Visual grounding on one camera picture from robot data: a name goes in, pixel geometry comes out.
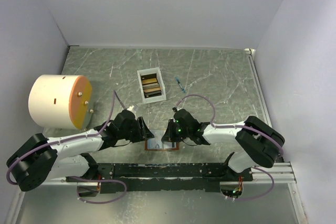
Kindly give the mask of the white card tray box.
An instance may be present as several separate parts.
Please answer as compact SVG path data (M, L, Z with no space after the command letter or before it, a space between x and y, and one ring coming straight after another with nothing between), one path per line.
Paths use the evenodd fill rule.
M159 67L137 71L144 104L166 101L166 90Z

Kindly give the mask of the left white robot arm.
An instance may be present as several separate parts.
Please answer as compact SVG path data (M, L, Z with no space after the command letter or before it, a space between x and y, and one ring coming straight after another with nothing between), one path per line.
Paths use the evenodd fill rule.
M151 138L154 134L144 119L129 110L83 133L64 137L38 133L7 160L6 178L21 191L33 190L46 180L61 177L90 182L98 178L99 172L91 152L115 147L119 140L137 143Z

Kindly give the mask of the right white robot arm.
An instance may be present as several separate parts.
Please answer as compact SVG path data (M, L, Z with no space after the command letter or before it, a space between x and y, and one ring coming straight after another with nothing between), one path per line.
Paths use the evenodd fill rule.
M283 155L284 137L255 116L234 124L199 122L185 109L175 112L161 138L162 142L181 142L186 138L197 145L235 143L241 150L233 152L224 161L217 176L233 181L253 166L272 168L276 159Z

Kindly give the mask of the brown leather card holder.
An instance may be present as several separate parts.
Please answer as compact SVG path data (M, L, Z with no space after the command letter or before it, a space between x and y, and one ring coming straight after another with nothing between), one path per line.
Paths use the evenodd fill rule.
M177 151L179 150L179 143L162 142L161 138L164 135L162 130L152 130L154 138L145 141L146 151Z

